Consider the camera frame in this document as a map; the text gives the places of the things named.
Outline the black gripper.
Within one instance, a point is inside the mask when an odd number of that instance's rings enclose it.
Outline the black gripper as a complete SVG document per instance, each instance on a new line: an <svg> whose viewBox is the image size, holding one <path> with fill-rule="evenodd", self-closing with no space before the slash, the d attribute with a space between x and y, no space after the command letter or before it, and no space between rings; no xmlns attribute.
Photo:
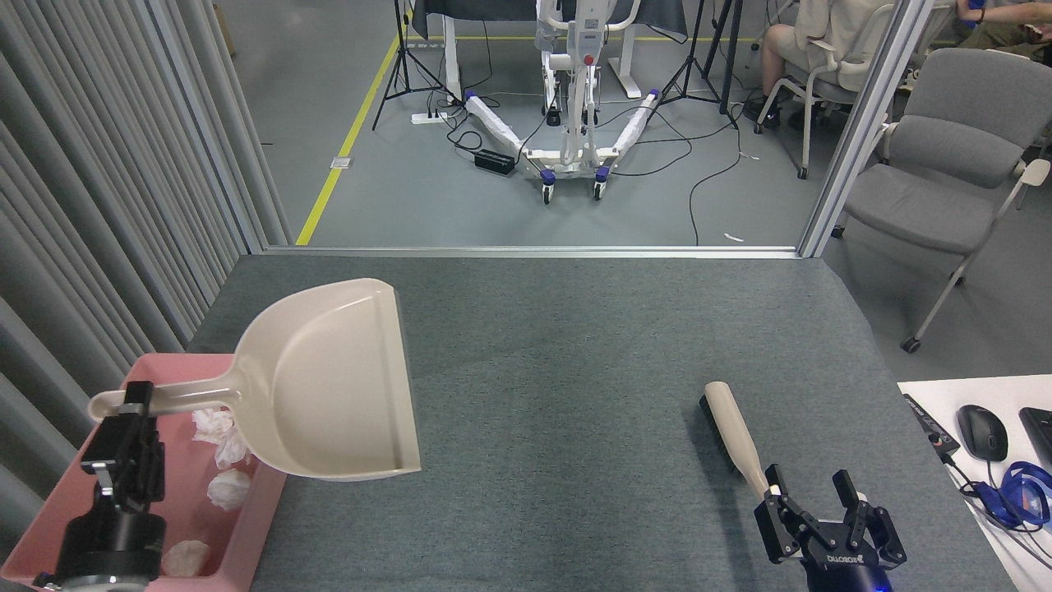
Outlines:
<svg viewBox="0 0 1052 592"><path fill-rule="evenodd" d="M123 413L132 420L127 468L123 476L124 505L148 512L164 497L164 443L151 415L154 383L127 383ZM82 454L82 469L97 481L97 503L108 508L69 520L56 565L57 580L76 577L144 577L157 580L168 524L151 513L120 511L116 479L122 469L125 419L105 417Z"/></svg>
<svg viewBox="0 0 1052 592"><path fill-rule="evenodd" d="M901 566L908 556L889 511L864 499L846 469L832 476L846 510L842 522L818 522L801 509L788 495L778 465L768 465L765 477L768 488L754 517L768 562L804 552L810 591L891 591L883 567Z"/></svg>

